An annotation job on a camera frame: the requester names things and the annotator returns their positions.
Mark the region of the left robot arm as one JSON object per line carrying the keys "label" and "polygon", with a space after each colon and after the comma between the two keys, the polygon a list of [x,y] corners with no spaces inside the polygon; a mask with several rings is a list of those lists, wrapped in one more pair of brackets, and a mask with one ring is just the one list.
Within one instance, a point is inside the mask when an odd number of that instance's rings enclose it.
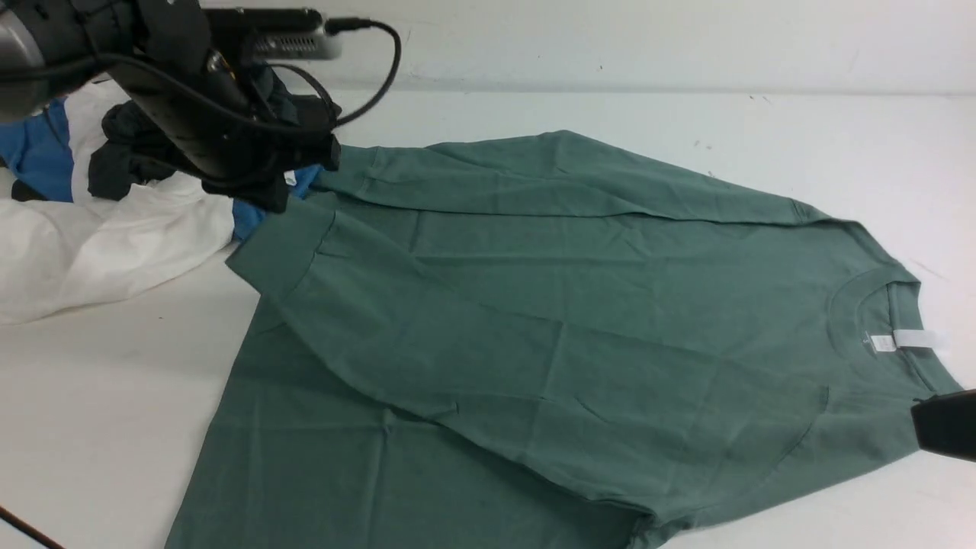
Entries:
{"label": "left robot arm", "polygon": [[313,9],[205,8],[197,1],[4,1],[2,122],[24,120],[105,75],[156,128],[132,157],[199,178],[211,194],[280,213],[284,175],[335,171],[339,112],[276,114],[258,89],[273,60],[341,53]]}

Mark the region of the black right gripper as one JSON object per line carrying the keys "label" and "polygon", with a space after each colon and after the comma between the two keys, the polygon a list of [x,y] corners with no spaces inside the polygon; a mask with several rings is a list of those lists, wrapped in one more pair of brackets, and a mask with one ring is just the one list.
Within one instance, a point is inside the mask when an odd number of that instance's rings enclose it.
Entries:
{"label": "black right gripper", "polygon": [[912,421],[921,451],[975,461],[975,390],[918,400]]}

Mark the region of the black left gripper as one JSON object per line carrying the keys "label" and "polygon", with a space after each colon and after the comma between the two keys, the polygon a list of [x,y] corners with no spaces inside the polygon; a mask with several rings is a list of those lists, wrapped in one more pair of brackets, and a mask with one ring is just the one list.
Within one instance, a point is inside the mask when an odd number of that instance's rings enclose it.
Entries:
{"label": "black left gripper", "polygon": [[168,140],[159,149],[138,145],[137,153],[198,177],[206,191],[282,213],[286,172],[338,170],[339,118],[297,126],[271,120],[247,72],[273,60],[227,59],[204,10],[196,1],[133,3],[132,50],[109,56],[109,74]]}

